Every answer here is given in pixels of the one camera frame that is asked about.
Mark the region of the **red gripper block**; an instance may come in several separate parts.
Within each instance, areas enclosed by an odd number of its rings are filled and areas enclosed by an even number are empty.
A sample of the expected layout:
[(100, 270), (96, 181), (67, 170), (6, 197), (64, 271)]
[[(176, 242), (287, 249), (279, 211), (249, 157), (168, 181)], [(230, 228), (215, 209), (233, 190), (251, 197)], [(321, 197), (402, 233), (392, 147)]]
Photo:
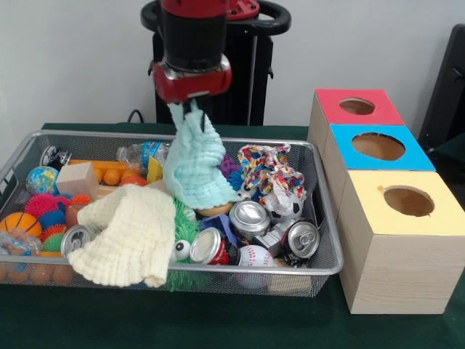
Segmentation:
[(230, 88), (232, 82), (232, 69), (226, 57), (221, 57), (220, 64), (212, 71), (177, 71), (164, 61), (152, 62), (151, 69), (158, 96), (166, 104), (192, 99), (190, 115), (196, 118), (202, 116), (202, 110), (193, 98), (222, 94)]

